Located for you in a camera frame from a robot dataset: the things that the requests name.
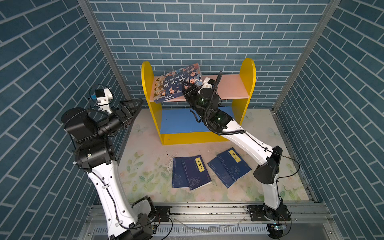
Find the colourful illustrated history book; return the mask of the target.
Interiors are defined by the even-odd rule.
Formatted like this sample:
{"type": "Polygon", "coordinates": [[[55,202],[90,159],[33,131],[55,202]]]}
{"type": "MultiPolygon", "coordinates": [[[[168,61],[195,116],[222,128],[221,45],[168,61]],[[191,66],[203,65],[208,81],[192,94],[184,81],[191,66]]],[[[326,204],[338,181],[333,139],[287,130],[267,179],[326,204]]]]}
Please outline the colourful illustrated history book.
{"type": "Polygon", "coordinates": [[[182,96],[183,82],[190,82],[198,87],[203,85],[200,65],[198,63],[182,67],[160,77],[155,77],[154,102],[163,103],[182,96]]]}

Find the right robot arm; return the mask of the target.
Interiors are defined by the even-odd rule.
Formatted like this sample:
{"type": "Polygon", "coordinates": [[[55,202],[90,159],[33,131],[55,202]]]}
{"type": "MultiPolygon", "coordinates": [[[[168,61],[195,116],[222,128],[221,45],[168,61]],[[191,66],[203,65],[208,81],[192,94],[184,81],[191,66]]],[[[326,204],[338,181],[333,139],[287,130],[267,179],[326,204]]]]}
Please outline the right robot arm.
{"type": "Polygon", "coordinates": [[[287,211],[279,196],[277,184],[283,150],[279,146],[271,147],[258,140],[229,114],[220,110],[218,85],[219,82],[212,79],[202,87],[184,83],[183,96],[197,122],[203,122],[208,130],[230,140],[256,161],[258,166],[254,177],[263,187],[264,215],[269,220],[277,221],[287,211]]]}

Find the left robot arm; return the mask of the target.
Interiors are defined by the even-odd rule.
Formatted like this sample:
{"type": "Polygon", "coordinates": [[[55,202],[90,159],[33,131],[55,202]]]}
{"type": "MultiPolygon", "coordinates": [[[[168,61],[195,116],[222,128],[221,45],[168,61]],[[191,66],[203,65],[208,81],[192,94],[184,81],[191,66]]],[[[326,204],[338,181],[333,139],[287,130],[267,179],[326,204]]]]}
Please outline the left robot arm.
{"type": "Polygon", "coordinates": [[[110,240],[149,240],[156,208],[149,197],[135,203],[145,206],[138,212],[126,199],[118,172],[118,160],[112,136],[129,128],[141,111],[143,99],[121,101],[119,107],[96,122],[89,116],[94,108],[72,108],[61,118],[65,131],[76,139],[75,165],[84,170],[94,184],[107,222],[110,240]]]}

